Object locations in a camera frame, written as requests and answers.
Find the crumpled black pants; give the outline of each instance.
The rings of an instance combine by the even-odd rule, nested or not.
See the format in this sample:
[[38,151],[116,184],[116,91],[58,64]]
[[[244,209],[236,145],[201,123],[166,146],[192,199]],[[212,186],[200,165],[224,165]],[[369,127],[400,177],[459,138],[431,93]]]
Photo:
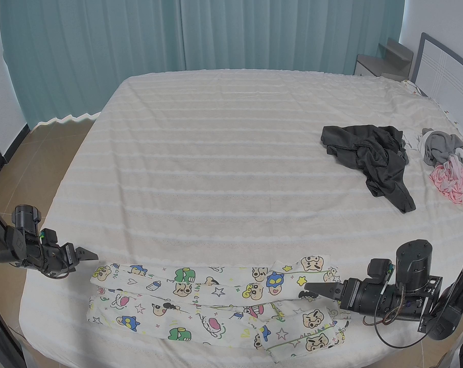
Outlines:
[[403,183],[406,157],[403,132],[392,126],[325,126],[322,143],[327,154],[366,175],[373,196],[386,196],[401,212],[415,210],[415,203]]

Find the floor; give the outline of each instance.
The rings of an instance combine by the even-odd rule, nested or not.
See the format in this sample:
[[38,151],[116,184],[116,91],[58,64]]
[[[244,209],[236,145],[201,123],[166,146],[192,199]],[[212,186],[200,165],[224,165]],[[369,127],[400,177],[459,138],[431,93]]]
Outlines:
[[[10,214],[16,205],[34,205],[41,212],[42,222],[76,151],[93,121],[69,120],[39,126],[29,133],[0,173],[0,213],[11,223]],[[7,324],[21,337],[19,326],[20,299],[26,271],[0,264],[0,313]],[[428,368],[437,364],[463,330],[463,318],[455,333],[444,341],[425,339],[422,343],[391,354],[370,368]],[[61,368],[30,347],[39,368]]]

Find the bed sheet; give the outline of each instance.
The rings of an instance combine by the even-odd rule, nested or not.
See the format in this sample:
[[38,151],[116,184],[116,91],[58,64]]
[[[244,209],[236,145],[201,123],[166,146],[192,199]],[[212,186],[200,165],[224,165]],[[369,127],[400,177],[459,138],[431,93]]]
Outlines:
[[[44,226],[101,261],[161,266],[269,266],[305,251],[332,255],[342,279],[371,258],[395,259],[425,238],[450,284],[463,264],[463,205],[441,195],[407,145],[405,184],[417,210],[373,197],[358,170],[320,143],[326,125],[393,125],[457,133],[437,104],[404,83],[314,72],[217,70],[125,80],[77,152]],[[86,321],[95,262],[53,281],[28,271],[20,307],[27,340],[73,367],[358,367],[391,351],[352,314],[342,346],[275,365],[254,350],[172,342]],[[382,328],[394,344],[416,323]]]

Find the headboard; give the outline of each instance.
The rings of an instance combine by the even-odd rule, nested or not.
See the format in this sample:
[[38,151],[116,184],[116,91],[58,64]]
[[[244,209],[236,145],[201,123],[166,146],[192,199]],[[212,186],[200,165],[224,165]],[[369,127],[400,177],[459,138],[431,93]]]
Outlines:
[[463,136],[463,58],[422,33],[412,82],[439,104]]

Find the curtain fold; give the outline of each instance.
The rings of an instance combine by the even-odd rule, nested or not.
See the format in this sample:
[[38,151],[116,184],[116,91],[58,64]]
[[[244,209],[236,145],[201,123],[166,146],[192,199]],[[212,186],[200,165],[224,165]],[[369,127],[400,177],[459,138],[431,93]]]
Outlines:
[[398,40],[405,0],[180,0],[188,70],[352,74],[357,54]]
[[0,0],[4,58],[32,128],[99,112],[127,77],[259,68],[352,74],[398,40],[405,0]]
[[124,79],[185,69],[180,0],[0,0],[28,125],[100,112]]

